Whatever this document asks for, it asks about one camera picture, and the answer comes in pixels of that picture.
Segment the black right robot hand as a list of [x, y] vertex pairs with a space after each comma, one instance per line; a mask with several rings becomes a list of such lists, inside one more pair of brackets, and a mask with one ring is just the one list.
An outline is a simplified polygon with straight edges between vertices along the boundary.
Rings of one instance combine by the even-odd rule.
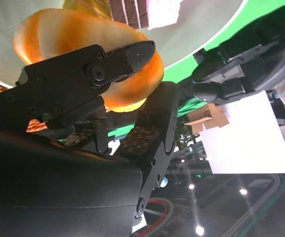
[[127, 237], [174, 150], [177, 85], [160, 83], [111, 156], [102, 94], [155, 55], [151, 40], [87, 46], [22, 69], [0, 92], [0, 237]]

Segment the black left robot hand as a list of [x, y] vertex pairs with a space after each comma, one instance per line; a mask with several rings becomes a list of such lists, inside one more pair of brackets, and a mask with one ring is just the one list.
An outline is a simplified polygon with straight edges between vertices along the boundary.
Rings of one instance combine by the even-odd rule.
[[278, 44], [224, 42], [211, 50], [200, 49], [193, 57], [197, 68], [192, 72], [194, 96], [201, 101], [223, 105], [254, 91], [243, 65]]

